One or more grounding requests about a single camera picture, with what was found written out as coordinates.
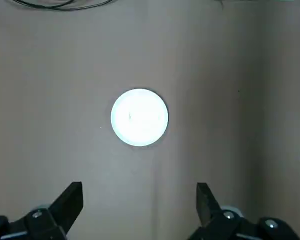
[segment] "wire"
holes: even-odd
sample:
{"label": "wire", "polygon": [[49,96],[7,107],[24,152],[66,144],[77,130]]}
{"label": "wire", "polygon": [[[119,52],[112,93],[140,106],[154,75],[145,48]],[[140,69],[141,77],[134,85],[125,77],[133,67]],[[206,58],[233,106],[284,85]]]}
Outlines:
{"label": "wire", "polygon": [[96,8],[96,7],[100,7],[106,4],[109,4],[110,2],[113,2],[115,0],[105,0],[103,2],[97,3],[97,4],[92,4],[92,5],[87,5],[87,6],[80,6],[80,7],[66,7],[72,3],[74,3],[76,0],[68,0],[64,3],[58,4],[58,5],[39,5],[39,4],[34,4],[34,3],[30,3],[27,1],[23,1],[23,0],[12,0],[15,3],[18,3],[20,5],[29,7],[29,8],[33,8],[33,9],[41,9],[41,10],[54,10],[54,11],[78,11],[78,10],[84,10],[84,9],[92,9],[92,8]]}

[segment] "white plastic part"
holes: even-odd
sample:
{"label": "white plastic part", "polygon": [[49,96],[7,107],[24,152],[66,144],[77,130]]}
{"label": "white plastic part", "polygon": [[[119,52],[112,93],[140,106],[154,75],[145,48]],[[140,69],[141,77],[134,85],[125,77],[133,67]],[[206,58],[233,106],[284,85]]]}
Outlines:
{"label": "white plastic part", "polygon": [[147,89],[133,89],[122,94],[111,111],[115,134],[132,146],[147,146],[166,131],[169,115],[164,101]]}

